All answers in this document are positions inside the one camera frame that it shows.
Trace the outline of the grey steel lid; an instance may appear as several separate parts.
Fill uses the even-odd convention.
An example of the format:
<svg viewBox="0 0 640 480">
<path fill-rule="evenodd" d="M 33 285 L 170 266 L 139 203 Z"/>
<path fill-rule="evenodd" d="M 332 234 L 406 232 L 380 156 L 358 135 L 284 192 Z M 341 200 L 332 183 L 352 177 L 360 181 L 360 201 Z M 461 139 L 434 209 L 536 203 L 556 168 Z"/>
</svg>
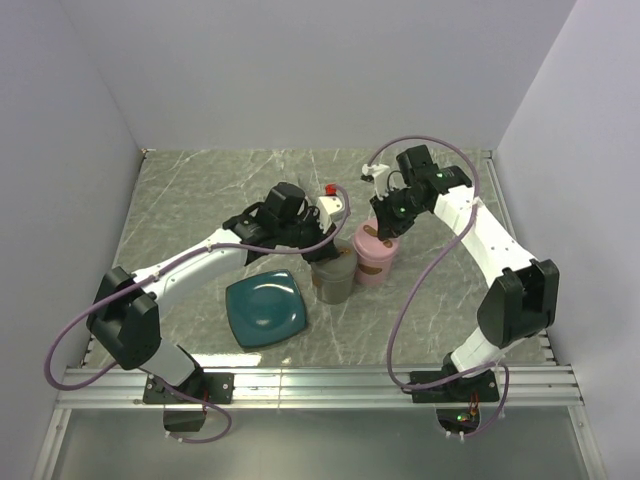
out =
<svg viewBox="0 0 640 480">
<path fill-rule="evenodd" d="M 339 282 L 353 278 L 358 261 L 353 245 L 347 240 L 337 238 L 334 240 L 334 246 L 339 253 L 337 258 L 311 264 L 314 284 Z"/>
</svg>

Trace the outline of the pink lid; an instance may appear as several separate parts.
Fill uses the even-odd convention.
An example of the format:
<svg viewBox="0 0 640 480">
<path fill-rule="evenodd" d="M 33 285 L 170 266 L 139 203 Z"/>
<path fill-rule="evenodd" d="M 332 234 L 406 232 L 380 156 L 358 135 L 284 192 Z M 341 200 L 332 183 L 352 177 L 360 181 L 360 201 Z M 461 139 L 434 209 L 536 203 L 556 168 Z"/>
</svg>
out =
<svg viewBox="0 0 640 480">
<path fill-rule="evenodd" d="M 397 238 L 386 240 L 378 238 L 378 221 L 375 218 L 364 221 L 356 228 L 352 243 L 358 255 L 371 262 L 392 260 L 400 245 Z"/>
</svg>

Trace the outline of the pink canister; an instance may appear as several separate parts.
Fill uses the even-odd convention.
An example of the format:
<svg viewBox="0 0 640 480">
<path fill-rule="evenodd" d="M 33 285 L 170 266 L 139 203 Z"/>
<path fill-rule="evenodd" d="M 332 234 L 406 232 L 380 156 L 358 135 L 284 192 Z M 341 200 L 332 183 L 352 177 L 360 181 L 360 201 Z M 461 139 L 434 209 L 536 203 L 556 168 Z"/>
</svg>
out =
<svg viewBox="0 0 640 480">
<path fill-rule="evenodd" d="M 377 259 L 359 256 L 355 280 L 365 286 L 381 285 L 389 276 L 392 263 L 392 258 Z"/>
</svg>

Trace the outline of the grey steel canister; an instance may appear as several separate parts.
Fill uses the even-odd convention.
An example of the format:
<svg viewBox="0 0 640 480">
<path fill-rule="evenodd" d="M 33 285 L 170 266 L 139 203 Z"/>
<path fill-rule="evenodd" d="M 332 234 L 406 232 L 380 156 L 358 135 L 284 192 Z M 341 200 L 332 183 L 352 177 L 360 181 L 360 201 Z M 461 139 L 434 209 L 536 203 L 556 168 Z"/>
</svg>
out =
<svg viewBox="0 0 640 480">
<path fill-rule="evenodd" d="M 317 273 L 313 273 L 311 279 L 317 299 L 329 305 L 345 302 L 353 290 L 354 279 L 352 275 L 337 279 L 327 279 Z"/>
</svg>

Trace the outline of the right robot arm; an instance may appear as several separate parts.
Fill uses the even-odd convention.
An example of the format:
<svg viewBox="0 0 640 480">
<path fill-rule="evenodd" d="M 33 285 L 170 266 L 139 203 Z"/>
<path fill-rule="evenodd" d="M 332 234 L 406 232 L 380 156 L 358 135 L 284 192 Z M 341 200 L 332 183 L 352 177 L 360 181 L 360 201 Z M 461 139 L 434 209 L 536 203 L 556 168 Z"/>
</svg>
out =
<svg viewBox="0 0 640 480">
<path fill-rule="evenodd" d="M 477 169 L 438 166 L 428 140 L 418 137 L 416 146 L 397 156 L 402 186 L 393 185 L 393 170 L 375 157 L 363 166 L 361 177 L 375 189 L 370 204 L 380 240 L 404 235 L 419 215 L 431 213 L 454 237 L 424 272 L 430 274 L 461 245 L 486 281 L 477 327 L 446 356 L 440 377 L 427 383 L 396 383 L 406 393 L 442 386 L 448 397 L 461 400 L 475 390 L 476 378 L 496 367 L 509 350 L 553 325 L 560 273 L 553 261 L 540 261 L 518 244 L 488 210 L 480 198 Z"/>
</svg>

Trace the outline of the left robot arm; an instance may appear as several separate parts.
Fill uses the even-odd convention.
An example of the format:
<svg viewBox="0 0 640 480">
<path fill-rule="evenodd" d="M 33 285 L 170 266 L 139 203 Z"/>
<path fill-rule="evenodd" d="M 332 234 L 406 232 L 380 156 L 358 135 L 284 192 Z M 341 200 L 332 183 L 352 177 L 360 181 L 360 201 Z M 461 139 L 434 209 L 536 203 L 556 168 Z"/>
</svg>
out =
<svg viewBox="0 0 640 480">
<path fill-rule="evenodd" d="M 300 187 L 280 182 L 184 252 L 134 273 L 108 272 L 87 328 L 122 369 L 145 371 L 180 402 L 203 399 L 202 367 L 163 339 L 161 317 L 191 291 L 265 255 L 299 255 L 308 263 L 337 258 L 334 238 L 348 214 L 348 196 L 339 187 L 311 201 Z"/>
</svg>

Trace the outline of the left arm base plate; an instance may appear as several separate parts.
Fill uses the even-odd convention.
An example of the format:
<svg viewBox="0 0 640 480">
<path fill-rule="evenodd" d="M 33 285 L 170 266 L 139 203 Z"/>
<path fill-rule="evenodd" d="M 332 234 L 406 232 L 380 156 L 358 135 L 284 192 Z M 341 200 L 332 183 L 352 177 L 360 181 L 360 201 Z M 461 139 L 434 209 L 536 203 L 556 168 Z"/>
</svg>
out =
<svg viewBox="0 0 640 480">
<path fill-rule="evenodd" d="M 230 372 L 200 372 L 175 389 L 189 397 L 214 404 L 227 405 L 232 402 L 234 375 Z M 157 377 L 148 375 L 143 393 L 144 404 L 179 404 L 186 399 L 174 395 Z"/>
</svg>

